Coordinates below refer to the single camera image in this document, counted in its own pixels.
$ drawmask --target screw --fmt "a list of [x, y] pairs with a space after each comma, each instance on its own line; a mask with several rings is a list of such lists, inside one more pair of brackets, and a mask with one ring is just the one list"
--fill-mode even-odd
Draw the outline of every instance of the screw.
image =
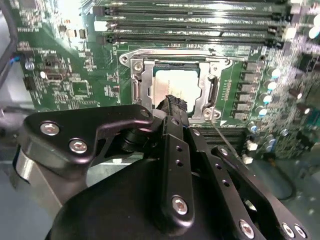
[[245, 221], [245, 220], [240, 220], [239, 222], [241, 231], [249, 238], [249, 239], [254, 239], [255, 238], [255, 232], [252, 229], [252, 227]]
[[122, 60], [122, 62], [124, 62], [124, 63], [127, 63], [127, 62], [128, 62], [128, 58], [127, 58], [126, 56], [123, 56], [123, 57], [121, 58], [121, 60]]
[[141, 62], [136, 62], [134, 65], [133, 65], [133, 68], [134, 70], [136, 70], [137, 72], [141, 73], [144, 66], [141, 64]]
[[197, 129], [193, 129], [195, 135], [200, 136], [200, 132]]
[[43, 134], [54, 136], [60, 132], [60, 129], [54, 123], [46, 122], [40, 126], [40, 130]]
[[69, 147], [76, 154], [83, 154], [87, 151], [87, 145], [81, 140], [72, 140], [69, 143]]
[[32, 61], [26, 61], [24, 67], [25, 69], [32, 71], [35, 69], [35, 64]]
[[178, 196], [172, 199], [172, 207], [180, 215], [185, 215], [188, 211], [186, 202]]
[[224, 148], [221, 148], [221, 152], [223, 155], [227, 156], [228, 155], [228, 152], [227, 150], [225, 150]]
[[300, 234], [301, 237], [303, 237], [304, 239], [307, 238], [307, 234], [305, 233], [305, 231], [301, 229], [301, 227], [299, 227], [298, 225], [294, 225], [294, 228], [298, 232], [298, 234]]
[[286, 223], [283, 223], [282, 227], [283, 227], [284, 231], [286, 232], [286, 234], [289, 235], [290, 238], [295, 237], [294, 231], [292, 231], [292, 229]]
[[209, 108], [206, 108], [205, 110], [203, 110], [203, 116], [205, 117], [205, 118], [210, 118], [210, 116], [211, 116], [211, 110], [209, 109]]

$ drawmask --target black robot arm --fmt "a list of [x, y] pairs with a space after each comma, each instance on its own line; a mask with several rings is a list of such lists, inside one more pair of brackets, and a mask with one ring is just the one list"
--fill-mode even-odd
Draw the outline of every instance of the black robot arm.
[[[167, 96], [152, 114], [124, 105], [27, 117], [15, 169], [55, 216], [47, 238], [311, 239], [222, 134], [229, 148], [209, 149], [186, 109]], [[86, 186], [89, 167], [133, 152], [143, 159]]]

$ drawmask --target mounting hole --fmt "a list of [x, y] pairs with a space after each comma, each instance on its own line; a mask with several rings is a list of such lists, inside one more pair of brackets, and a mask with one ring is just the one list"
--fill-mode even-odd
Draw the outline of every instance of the mounting hole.
[[149, 113], [148, 113], [148, 111], [145, 110], [145, 109], [141, 109], [141, 110], [140, 110], [140, 113], [142, 114], [142, 116], [144, 116], [144, 117], [146, 117], [146, 118], [149, 117]]
[[175, 149], [178, 151], [178, 152], [182, 152], [182, 148], [180, 146], [176, 146]]
[[222, 167], [221, 167], [218, 163], [215, 164], [215, 167], [216, 167], [217, 169], [219, 169], [219, 170], [222, 169]]
[[222, 180], [222, 182], [226, 187], [230, 187], [230, 184], [226, 180]]
[[182, 167], [184, 165], [180, 160], [175, 160], [175, 164], [177, 164], [178, 167]]
[[121, 58], [121, 61], [124, 62], [124, 63], [127, 63], [128, 62], [128, 58], [126, 56], [123, 56]]
[[177, 119], [175, 119], [175, 118], [173, 118], [172, 120], [171, 120], [171, 122], [172, 123], [174, 123], [175, 125], [179, 125], [179, 121], [177, 120]]
[[265, 55], [261, 55], [261, 56], [259, 57], [259, 60], [260, 60], [260, 61], [266, 60], [266, 56], [265, 56]]

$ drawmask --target white connector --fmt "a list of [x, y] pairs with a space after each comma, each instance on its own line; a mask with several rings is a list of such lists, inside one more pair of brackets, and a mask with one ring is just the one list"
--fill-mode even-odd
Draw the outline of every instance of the white connector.
[[246, 141], [246, 149], [248, 149], [249, 151], [255, 151], [258, 148], [258, 144], [248, 140]]
[[246, 154], [242, 155], [242, 161], [244, 164], [252, 164], [252, 162], [254, 161], [254, 159], [250, 156], [247, 156]]
[[94, 21], [93, 25], [96, 32], [106, 32], [108, 30], [106, 21]]
[[295, 27], [288, 27], [284, 30], [283, 39], [290, 40], [294, 39], [297, 33], [297, 29]]

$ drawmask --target ram slot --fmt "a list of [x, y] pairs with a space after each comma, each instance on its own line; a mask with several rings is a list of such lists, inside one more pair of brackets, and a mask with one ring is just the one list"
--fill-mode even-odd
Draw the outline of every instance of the ram slot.
[[265, 16], [273, 13], [288, 13], [291, 7], [286, 4], [273, 4], [265, 2], [225, 2], [205, 1], [195, 2], [146, 2], [146, 1], [103, 1], [99, 6], [93, 7], [93, 13], [97, 16], [117, 15], [118, 13], [161, 13], [161, 14], [251, 14]]
[[252, 39], [271, 39], [273, 34], [268, 33], [268, 30], [261, 31], [252, 30], [234, 30], [234, 29], [183, 29], [183, 28], [162, 28], [162, 27], [117, 27], [116, 29], [109, 29], [106, 33], [109, 34], [121, 34], [121, 35], [139, 35], [142, 38], [145, 36], [169, 36], [169, 37], [205, 37], [205, 38], [252, 38]]
[[238, 29], [238, 30], [265, 30], [268, 26], [286, 26], [285, 21], [275, 21], [268, 17], [248, 17], [248, 16], [224, 16], [207, 17], [197, 16], [176, 16], [162, 14], [148, 14], [141, 18], [140, 14], [126, 14], [121, 16], [97, 17], [96, 21], [105, 23], [107, 28], [121, 26], [153, 27], [166, 28], [193, 28], [193, 29]]
[[99, 44], [115, 44], [127, 42], [146, 43], [177, 43], [177, 44], [222, 44], [222, 45], [250, 45], [267, 46], [270, 48], [283, 47], [283, 42], [269, 38], [250, 37], [207, 37], [207, 36], [167, 36], [167, 35], [141, 35], [141, 34], [108, 34], [97, 36]]

